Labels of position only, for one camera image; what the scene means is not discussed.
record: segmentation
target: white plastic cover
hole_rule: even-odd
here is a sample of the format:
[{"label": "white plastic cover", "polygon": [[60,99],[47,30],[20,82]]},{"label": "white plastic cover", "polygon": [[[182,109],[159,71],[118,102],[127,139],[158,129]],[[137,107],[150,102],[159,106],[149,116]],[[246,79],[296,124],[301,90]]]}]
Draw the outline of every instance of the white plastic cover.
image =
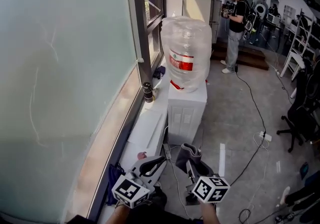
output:
[{"label": "white plastic cover", "polygon": [[163,19],[161,41],[167,70],[181,91],[194,91],[206,80],[211,39],[211,28],[203,21],[182,16]]}]

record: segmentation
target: red object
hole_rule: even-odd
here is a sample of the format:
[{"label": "red object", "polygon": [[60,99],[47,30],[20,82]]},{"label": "red object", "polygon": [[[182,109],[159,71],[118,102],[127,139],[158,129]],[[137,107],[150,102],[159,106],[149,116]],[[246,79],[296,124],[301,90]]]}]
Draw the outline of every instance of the red object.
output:
[{"label": "red object", "polygon": [[174,52],[173,50],[171,50],[169,57],[170,63],[174,67],[185,71],[192,71],[194,65],[193,57],[179,54],[177,52]]},{"label": "red object", "polygon": [[141,159],[146,158],[146,157],[147,157],[147,156],[146,156],[146,153],[147,153],[147,152],[140,152],[140,153],[138,153],[138,155],[137,155],[138,160],[141,160]]},{"label": "red object", "polygon": [[170,81],[170,83],[172,85],[174,85],[174,87],[177,89],[177,90],[183,90],[184,88],[180,88],[179,85],[177,85],[176,83],[174,83],[172,80]]}]

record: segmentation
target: gray floor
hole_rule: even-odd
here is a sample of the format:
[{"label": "gray floor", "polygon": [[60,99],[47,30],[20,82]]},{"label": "gray floor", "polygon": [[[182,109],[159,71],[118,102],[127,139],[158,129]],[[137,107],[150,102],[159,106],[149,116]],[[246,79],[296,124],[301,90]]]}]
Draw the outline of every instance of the gray floor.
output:
[{"label": "gray floor", "polygon": [[[274,53],[264,52],[268,62],[274,64]],[[283,56],[280,56],[280,70],[284,60]],[[223,68],[218,61],[211,61],[207,106],[194,144],[196,146],[202,144],[202,159],[215,172],[219,170],[220,144],[225,144],[225,178],[231,183],[255,152],[257,145],[253,141],[253,135],[263,131],[263,126],[246,84],[240,81],[234,73],[223,74],[221,72]],[[276,135],[277,130],[288,129],[285,121],[281,120],[281,116],[287,114],[291,104],[280,81],[276,78],[274,69],[263,71],[239,66],[238,75],[251,86],[254,99],[264,119],[267,134],[272,136],[272,142],[268,148],[269,160],[265,180],[263,181],[263,174],[268,153],[260,149],[243,176],[231,187],[224,201],[217,205],[221,224],[239,223],[240,211],[249,206],[260,184],[260,189],[252,199],[254,209],[249,223],[261,220],[277,209],[279,198],[287,186],[290,186],[292,191],[302,187],[298,170],[304,162],[309,163],[308,176],[319,169],[319,161],[314,159],[310,144],[305,143],[300,147],[296,143],[293,152],[289,154],[287,150],[290,146],[290,136]],[[290,81],[289,71],[287,77],[282,80],[291,93],[294,84]],[[177,151],[178,148],[172,149],[173,159]],[[162,189],[168,196],[166,210],[186,217],[179,201],[177,182],[172,170],[172,165],[168,163],[160,178]],[[176,167],[174,170],[179,180],[182,200],[184,200],[183,193],[190,181],[182,171]],[[199,206],[187,206],[186,209],[192,218],[201,216]],[[273,218],[267,219],[264,223],[273,223]]]}]

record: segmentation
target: wooden step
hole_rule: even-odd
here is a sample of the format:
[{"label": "wooden step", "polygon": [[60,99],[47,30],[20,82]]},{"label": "wooden step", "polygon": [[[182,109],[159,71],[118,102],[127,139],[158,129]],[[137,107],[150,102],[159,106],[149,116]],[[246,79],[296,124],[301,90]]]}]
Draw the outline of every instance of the wooden step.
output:
[{"label": "wooden step", "polygon": [[[227,53],[221,51],[213,51],[211,55],[211,59],[214,60],[225,60]],[[250,66],[262,70],[269,70],[268,64],[263,59],[253,58],[249,55],[238,55],[238,59],[236,61],[239,65]]]},{"label": "wooden step", "polygon": [[[227,51],[227,43],[225,42],[217,42],[215,44],[212,44],[212,50],[216,50],[216,51],[220,51],[220,52],[226,52]],[[262,51],[260,50],[255,50],[255,49],[251,49],[248,47],[242,47],[239,46],[239,56],[240,55],[247,55],[250,56],[252,58],[257,58],[257,59],[266,59],[265,55]]]}]

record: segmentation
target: office chair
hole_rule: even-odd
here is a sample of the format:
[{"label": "office chair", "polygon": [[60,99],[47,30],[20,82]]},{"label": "office chair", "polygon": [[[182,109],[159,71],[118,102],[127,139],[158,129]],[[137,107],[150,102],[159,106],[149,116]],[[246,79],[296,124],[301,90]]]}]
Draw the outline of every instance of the office chair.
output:
[{"label": "office chair", "polygon": [[320,106],[317,101],[320,94],[320,61],[316,63],[314,70],[309,60],[304,59],[304,64],[305,69],[302,69],[296,76],[296,99],[288,110],[287,117],[281,117],[282,120],[287,122],[289,129],[276,132],[277,135],[281,133],[292,135],[289,153],[294,148],[295,138],[299,141],[299,145],[302,145],[302,136],[306,141],[314,140],[319,133],[319,126],[312,113]]}]

